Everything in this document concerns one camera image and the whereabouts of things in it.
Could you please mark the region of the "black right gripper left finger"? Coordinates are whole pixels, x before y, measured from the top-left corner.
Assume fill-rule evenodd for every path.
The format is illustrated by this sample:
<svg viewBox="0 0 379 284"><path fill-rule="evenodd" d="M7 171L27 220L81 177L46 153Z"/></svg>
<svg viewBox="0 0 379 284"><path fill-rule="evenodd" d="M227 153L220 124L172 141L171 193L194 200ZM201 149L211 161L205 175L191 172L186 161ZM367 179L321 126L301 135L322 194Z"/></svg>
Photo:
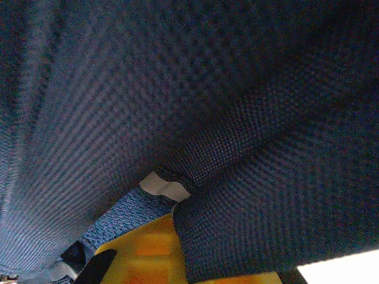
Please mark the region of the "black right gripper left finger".
<svg viewBox="0 0 379 284"><path fill-rule="evenodd" d="M116 255L117 251L114 249L96 254L80 272L73 284L100 284Z"/></svg>

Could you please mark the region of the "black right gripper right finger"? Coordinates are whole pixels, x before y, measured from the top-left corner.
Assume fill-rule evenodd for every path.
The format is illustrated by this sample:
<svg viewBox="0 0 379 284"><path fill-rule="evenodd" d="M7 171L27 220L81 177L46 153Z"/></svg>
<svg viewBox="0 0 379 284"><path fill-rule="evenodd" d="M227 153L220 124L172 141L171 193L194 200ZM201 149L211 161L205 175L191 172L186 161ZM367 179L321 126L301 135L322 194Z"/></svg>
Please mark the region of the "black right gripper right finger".
<svg viewBox="0 0 379 284"><path fill-rule="evenodd" d="M278 276L282 284L308 284L296 267L286 271L279 271Z"/></svg>

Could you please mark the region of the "yellow book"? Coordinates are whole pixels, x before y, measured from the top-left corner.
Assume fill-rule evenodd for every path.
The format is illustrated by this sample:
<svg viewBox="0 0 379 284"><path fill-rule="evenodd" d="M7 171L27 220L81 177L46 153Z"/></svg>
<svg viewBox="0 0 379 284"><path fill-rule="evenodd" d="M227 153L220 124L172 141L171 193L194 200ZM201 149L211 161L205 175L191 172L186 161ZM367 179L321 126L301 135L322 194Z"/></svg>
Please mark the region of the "yellow book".
<svg viewBox="0 0 379 284"><path fill-rule="evenodd" d="M189 284L171 214L102 245L116 251L100 284Z"/></svg>

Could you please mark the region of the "navy blue backpack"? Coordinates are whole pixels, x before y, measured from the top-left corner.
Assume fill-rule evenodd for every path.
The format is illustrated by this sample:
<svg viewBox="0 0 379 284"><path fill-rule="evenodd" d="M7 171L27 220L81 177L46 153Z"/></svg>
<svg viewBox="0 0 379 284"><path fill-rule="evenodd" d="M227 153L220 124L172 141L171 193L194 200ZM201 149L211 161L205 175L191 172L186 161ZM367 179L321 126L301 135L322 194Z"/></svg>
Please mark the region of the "navy blue backpack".
<svg viewBox="0 0 379 284"><path fill-rule="evenodd" d="M154 181L190 282L379 247L379 0L0 0L0 274Z"/></svg>

